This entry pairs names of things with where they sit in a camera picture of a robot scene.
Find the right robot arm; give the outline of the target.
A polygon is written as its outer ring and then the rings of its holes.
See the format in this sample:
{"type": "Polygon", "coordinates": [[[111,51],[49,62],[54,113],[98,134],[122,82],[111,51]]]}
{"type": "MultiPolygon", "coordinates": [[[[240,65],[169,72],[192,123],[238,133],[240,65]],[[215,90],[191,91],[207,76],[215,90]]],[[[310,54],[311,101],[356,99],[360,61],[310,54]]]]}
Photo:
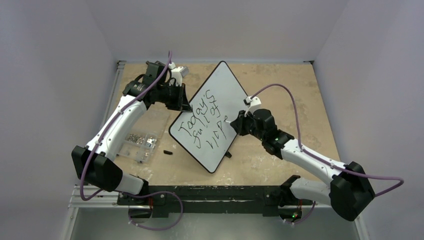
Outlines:
{"type": "Polygon", "coordinates": [[[352,222],[376,197],[360,164],[332,160],[301,146],[293,135],[278,129],[268,109],[258,109],[254,113],[241,110],[229,125],[239,136],[252,135],[260,140],[270,155],[293,163],[320,180],[295,176],[284,183],[280,196],[288,204],[298,199],[319,202],[331,206],[340,217],[352,222]]]}

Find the clear plastic screw box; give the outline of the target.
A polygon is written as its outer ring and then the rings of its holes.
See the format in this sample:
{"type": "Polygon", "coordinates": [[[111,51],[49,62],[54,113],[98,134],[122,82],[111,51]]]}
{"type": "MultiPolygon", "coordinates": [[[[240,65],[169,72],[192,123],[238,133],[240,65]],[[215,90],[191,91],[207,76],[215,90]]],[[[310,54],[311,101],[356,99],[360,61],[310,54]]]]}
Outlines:
{"type": "Polygon", "coordinates": [[[147,163],[162,138],[170,114],[164,110],[149,110],[131,128],[117,153],[119,157],[137,163],[147,163]]]}

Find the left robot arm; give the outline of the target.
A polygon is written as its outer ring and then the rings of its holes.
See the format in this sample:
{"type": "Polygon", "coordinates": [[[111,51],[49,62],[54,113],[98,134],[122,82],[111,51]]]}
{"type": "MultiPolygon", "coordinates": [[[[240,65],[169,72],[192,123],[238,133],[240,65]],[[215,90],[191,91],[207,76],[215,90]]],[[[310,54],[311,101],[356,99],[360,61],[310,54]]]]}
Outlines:
{"type": "Polygon", "coordinates": [[[147,180],[124,173],[114,160],[137,120],[155,103],[168,110],[191,112],[183,78],[186,66],[173,62],[146,62],[146,72],[129,82],[113,114],[97,135],[83,146],[75,146],[71,158],[80,185],[91,184],[107,192],[122,192],[138,205],[149,199],[147,180]]]}

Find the white whiteboard black frame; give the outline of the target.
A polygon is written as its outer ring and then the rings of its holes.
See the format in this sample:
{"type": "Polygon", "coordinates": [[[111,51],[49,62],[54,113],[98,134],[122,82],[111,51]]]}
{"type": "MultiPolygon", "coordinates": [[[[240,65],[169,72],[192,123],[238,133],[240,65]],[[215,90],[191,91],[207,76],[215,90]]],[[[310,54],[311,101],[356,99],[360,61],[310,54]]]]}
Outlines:
{"type": "Polygon", "coordinates": [[[237,136],[225,120],[231,122],[246,110],[247,96],[229,65],[221,61],[189,101],[192,112],[181,112],[169,135],[213,174],[237,136]]]}

